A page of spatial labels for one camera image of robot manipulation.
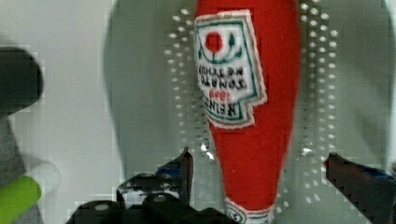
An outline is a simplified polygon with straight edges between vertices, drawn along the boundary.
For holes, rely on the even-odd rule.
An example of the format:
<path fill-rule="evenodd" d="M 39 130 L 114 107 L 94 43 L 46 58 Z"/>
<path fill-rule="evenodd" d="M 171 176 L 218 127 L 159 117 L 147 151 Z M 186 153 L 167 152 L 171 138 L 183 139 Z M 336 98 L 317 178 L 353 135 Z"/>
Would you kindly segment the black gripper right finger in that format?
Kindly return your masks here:
<path fill-rule="evenodd" d="M 393 175 L 330 153 L 323 162 L 326 178 L 372 224 L 395 224 L 396 183 Z"/>

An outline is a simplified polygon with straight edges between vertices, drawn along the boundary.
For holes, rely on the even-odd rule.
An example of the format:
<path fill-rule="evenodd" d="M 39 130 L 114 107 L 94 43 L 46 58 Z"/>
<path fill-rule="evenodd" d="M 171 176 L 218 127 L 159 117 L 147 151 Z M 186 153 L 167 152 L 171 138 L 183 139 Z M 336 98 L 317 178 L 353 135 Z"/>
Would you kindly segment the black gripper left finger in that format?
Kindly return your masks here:
<path fill-rule="evenodd" d="M 168 193 L 190 203 L 193 180 L 193 157 L 188 147 L 175 159 L 160 166 L 155 173 L 141 173 L 131 177 L 116 190 L 116 197 L 126 209 L 141 205 L 149 194 Z"/>

